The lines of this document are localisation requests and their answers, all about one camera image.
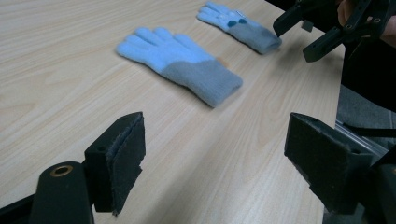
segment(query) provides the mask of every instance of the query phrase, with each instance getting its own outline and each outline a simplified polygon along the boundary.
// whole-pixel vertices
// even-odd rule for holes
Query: wood grain surface
[[[217,1],[272,31],[282,10]],[[147,156],[118,217],[96,223],[321,223],[323,205],[283,155],[290,112],[333,126],[343,52],[306,63],[322,32],[296,25],[259,55],[195,16],[205,1],[0,2],[0,207],[84,150],[117,118],[143,111]],[[244,85],[213,109],[115,47],[137,27],[189,35]]]

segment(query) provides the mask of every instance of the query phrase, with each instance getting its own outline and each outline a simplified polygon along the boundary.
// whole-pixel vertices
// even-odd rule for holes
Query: knit glove
[[[207,2],[200,8],[197,18],[219,27],[260,54],[277,49],[282,43],[279,37],[246,17],[242,12],[230,10],[224,5]]]
[[[165,28],[138,28],[117,46],[117,53],[143,63],[159,75],[185,86],[212,107],[220,105],[242,86],[227,70],[186,35]]]

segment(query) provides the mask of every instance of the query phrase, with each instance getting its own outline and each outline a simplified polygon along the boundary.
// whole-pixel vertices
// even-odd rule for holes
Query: gray glove cuff
[[[201,63],[171,63],[161,72],[181,86],[192,90],[212,107],[220,105],[242,86],[242,79],[216,60]]]

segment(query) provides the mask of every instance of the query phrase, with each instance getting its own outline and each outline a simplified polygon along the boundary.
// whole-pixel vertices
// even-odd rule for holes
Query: dark blue fingertip
[[[227,23],[227,25],[228,25],[228,27],[233,27],[233,26],[235,26],[237,23],[238,23],[238,22],[236,22],[236,21],[229,21],[229,22]]]

